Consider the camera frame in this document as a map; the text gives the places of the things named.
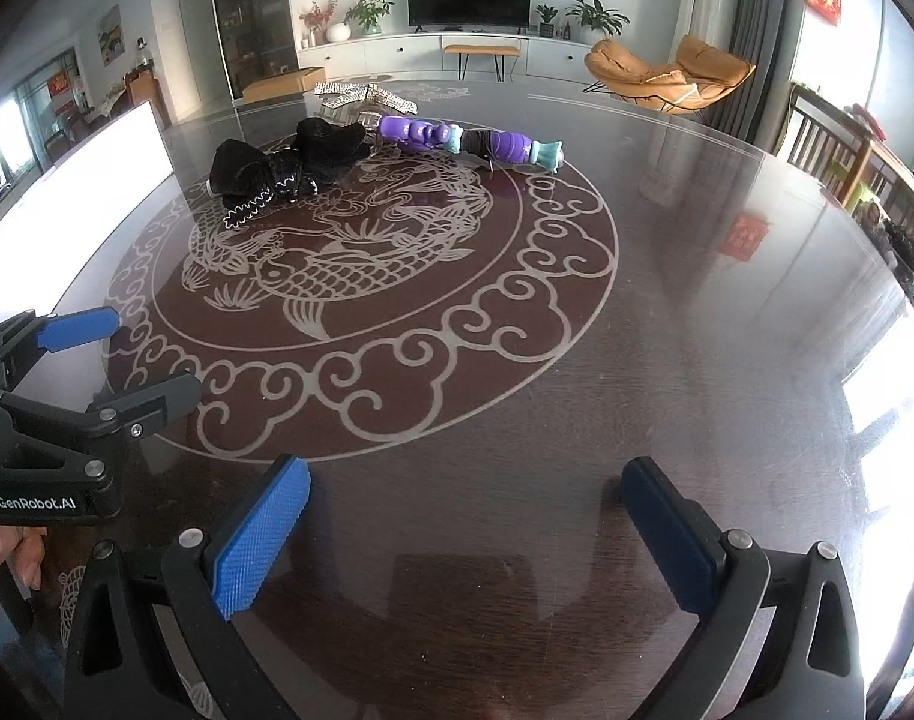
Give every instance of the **green plant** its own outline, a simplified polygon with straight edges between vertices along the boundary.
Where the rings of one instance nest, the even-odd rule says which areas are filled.
[[[396,2],[386,0],[359,0],[346,12],[343,20],[356,19],[364,29],[374,28],[383,16],[391,12],[391,5]]]
[[[599,0],[594,0],[592,5],[583,0],[575,1],[577,4],[570,6],[567,15],[580,16],[580,26],[599,29],[612,36],[614,33],[619,35],[620,30],[631,23],[631,20],[616,8],[604,8]]]
[[[552,5],[537,5],[537,13],[540,13],[543,23],[553,23],[559,10]]]

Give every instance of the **purple plush toy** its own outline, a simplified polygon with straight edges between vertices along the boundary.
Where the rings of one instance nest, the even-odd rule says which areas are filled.
[[[465,151],[481,159],[508,165],[540,165],[551,173],[564,163],[561,141],[540,143],[519,132],[498,129],[463,129],[458,124],[431,124],[403,116],[383,116],[377,132],[399,143],[403,151],[431,151],[444,148],[452,154]]]

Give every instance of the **textured blue rubber pad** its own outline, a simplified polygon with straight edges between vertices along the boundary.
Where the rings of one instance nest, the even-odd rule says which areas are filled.
[[[710,613],[717,603],[713,558],[644,464],[630,461],[624,467],[620,495],[676,605],[700,616]]]
[[[119,314],[109,306],[50,319],[37,333],[37,346],[59,352],[81,343],[110,338],[119,330]]]
[[[292,458],[215,557],[213,598],[224,620],[250,608],[309,497],[310,469]]]

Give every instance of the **blue gripper pad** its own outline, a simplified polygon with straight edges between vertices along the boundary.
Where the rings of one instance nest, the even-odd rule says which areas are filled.
[[[306,461],[281,458],[268,473],[273,478],[213,560],[212,594],[224,620],[250,608],[310,497]]]
[[[81,343],[110,338],[119,330],[119,314],[109,306],[49,319],[37,333],[37,346],[59,352]]]
[[[710,613],[727,553],[720,529],[686,500],[650,458],[634,458],[620,476],[624,508],[681,610]]]

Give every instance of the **potted plant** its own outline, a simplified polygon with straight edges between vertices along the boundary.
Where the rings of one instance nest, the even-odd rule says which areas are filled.
[[[619,35],[621,29],[631,23],[616,8],[604,8],[599,0],[593,0],[592,5],[583,0],[574,1],[576,4],[570,6],[567,15],[580,17],[580,26],[583,28],[580,38],[585,43],[596,43],[604,37]]]
[[[311,46],[316,45],[317,38],[320,37],[319,33],[321,33],[321,30],[330,23],[330,20],[334,17],[334,10],[336,8],[336,0],[328,0],[326,9],[321,9],[319,4],[316,4],[316,0],[314,0],[313,7],[311,7],[307,13],[300,14],[300,20],[310,28]]]
[[[356,19],[364,28],[364,35],[379,35],[380,20],[391,12],[391,5],[396,2],[386,0],[359,0],[346,12],[346,20]]]
[[[540,37],[554,36],[554,19],[559,10],[552,5],[537,5],[537,13],[540,13]]]

